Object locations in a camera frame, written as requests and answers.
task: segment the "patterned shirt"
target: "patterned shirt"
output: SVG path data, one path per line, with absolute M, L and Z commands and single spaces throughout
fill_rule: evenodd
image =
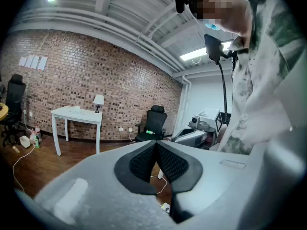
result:
M 283 0 L 248 0 L 252 33 L 249 48 L 237 37 L 231 121 L 218 151 L 250 154 L 253 146 L 289 130 L 290 120 L 274 91 L 298 59 L 307 63 L 306 40 Z

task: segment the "lamp shade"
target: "lamp shade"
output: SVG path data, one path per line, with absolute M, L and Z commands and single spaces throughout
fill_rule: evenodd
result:
M 97 104 L 97 105 L 103 105 L 104 104 L 104 96 L 100 95 L 100 94 L 96 95 L 93 103 Z

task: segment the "paper on wall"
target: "paper on wall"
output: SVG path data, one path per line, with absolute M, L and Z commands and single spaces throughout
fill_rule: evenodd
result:
M 31 68 L 36 69 L 38 59 L 39 59 L 39 56 L 34 56 L 32 63 L 31 63 Z
M 30 67 L 30 66 L 31 66 L 33 57 L 34 57 L 33 55 L 30 55 L 30 56 L 28 57 L 28 60 L 27 60 L 27 62 L 25 63 L 25 67 Z
M 38 70 L 42 70 L 42 71 L 44 70 L 47 59 L 48 59 L 48 57 L 42 56 L 42 58 L 40 59 L 40 62 L 38 64 L 38 67 L 37 67 Z
M 27 60 L 27 57 L 21 57 L 20 60 L 19 60 L 18 65 L 19 66 L 24 66 L 26 60 Z

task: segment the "table lamp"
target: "table lamp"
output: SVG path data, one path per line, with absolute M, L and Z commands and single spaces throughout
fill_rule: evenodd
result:
M 99 110 L 98 108 L 100 107 L 100 105 L 103 105 L 104 104 L 104 96 L 103 95 L 96 95 L 94 101 L 93 101 L 94 104 L 96 104 L 97 106 L 97 109 L 95 111 L 95 113 L 99 113 Z

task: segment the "white ceiling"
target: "white ceiling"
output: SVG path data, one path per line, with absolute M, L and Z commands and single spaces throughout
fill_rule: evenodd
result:
M 13 31 L 48 28 L 52 24 L 79 25 L 88 30 L 95 29 L 95 35 L 97 30 L 101 35 L 110 34 L 110 40 L 104 39 L 118 46 L 129 45 L 122 47 L 169 74 L 208 64 L 208 56 L 201 57 L 199 64 L 191 60 L 182 61 L 180 56 L 204 47 L 205 33 L 222 41 L 231 40 L 235 35 L 201 25 L 188 8 L 183 14 L 178 14 L 174 1 L 55 0 L 49 3 L 47 0 L 29 0 L 17 16 Z

